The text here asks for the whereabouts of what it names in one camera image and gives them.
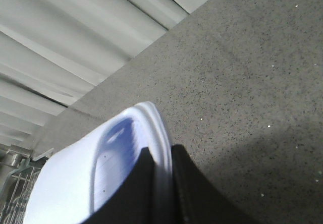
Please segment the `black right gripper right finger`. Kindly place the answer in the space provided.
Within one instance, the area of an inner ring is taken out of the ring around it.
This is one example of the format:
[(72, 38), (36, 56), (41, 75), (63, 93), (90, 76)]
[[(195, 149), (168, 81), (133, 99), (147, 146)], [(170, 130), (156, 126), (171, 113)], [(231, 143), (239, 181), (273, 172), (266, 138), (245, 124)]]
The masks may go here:
[(197, 168), (185, 147), (172, 150), (175, 223), (249, 223)]

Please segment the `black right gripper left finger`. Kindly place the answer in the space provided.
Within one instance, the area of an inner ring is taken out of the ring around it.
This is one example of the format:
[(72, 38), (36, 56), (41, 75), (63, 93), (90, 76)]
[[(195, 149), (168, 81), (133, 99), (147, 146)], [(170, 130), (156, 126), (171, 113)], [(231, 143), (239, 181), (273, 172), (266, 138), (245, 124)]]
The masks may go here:
[(143, 148), (122, 185), (84, 223), (153, 223), (153, 177), (155, 163)]

